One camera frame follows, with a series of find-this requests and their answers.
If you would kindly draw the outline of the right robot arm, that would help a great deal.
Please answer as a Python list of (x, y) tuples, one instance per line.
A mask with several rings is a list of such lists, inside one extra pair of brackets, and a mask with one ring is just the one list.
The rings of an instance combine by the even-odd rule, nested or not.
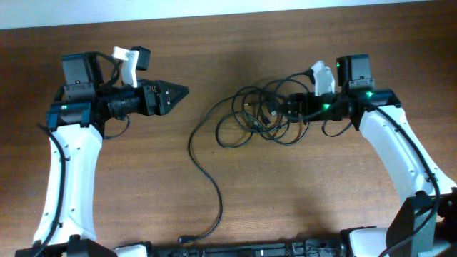
[(368, 54), (322, 61), (304, 72), (312, 92), (291, 94), (279, 111), (294, 121), (350, 119), (385, 166), (401, 202), (388, 228), (343, 231), (349, 256), (434, 256), (456, 247), (456, 182), (425, 150), (390, 89), (376, 89)]

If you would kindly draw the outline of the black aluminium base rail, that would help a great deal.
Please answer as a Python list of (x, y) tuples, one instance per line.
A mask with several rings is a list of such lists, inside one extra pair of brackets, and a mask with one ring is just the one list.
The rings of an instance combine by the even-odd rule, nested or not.
[(189, 246), (156, 246), (150, 241), (140, 241), (117, 246), (114, 248), (114, 253), (117, 256), (132, 257), (347, 257), (353, 255), (347, 240), (341, 236)]

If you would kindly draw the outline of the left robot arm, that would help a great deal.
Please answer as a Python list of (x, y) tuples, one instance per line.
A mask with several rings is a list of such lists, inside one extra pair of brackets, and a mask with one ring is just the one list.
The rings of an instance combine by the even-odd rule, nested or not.
[(46, 202), (30, 248), (16, 256), (150, 256), (149, 242), (111, 250), (96, 242), (94, 179), (105, 123), (129, 114), (163, 116), (186, 95), (186, 86), (139, 79), (149, 50), (115, 48), (63, 56), (66, 83), (57, 91), (41, 130), (49, 137), (51, 166)]

